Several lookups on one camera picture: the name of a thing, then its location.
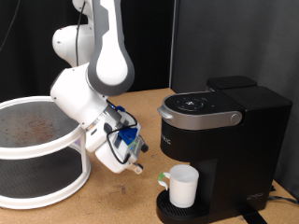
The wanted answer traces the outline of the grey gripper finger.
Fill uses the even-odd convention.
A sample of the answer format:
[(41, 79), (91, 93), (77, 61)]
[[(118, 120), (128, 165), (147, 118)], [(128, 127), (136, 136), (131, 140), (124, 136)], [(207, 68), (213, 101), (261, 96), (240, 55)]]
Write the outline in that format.
[(135, 172), (137, 175), (140, 175), (143, 172), (144, 167), (139, 163), (131, 163), (127, 169)]
[(139, 138), (140, 144), (141, 144), (140, 150), (142, 152), (146, 153), (149, 150), (148, 144), (145, 142), (144, 138), (141, 135), (139, 135), (138, 138)]

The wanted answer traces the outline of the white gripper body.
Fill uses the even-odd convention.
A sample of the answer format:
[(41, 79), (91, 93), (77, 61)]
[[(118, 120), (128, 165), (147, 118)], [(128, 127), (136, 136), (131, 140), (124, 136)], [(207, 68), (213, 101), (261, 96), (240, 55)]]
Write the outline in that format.
[(121, 144), (115, 147), (105, 142), (95, 150), (95, 156), (111, 172), (119, 174), (127, 169), (131, 163), (136, 163), (139, 156), (139, 144), (132, 143), (128, 146), (121, 141)]

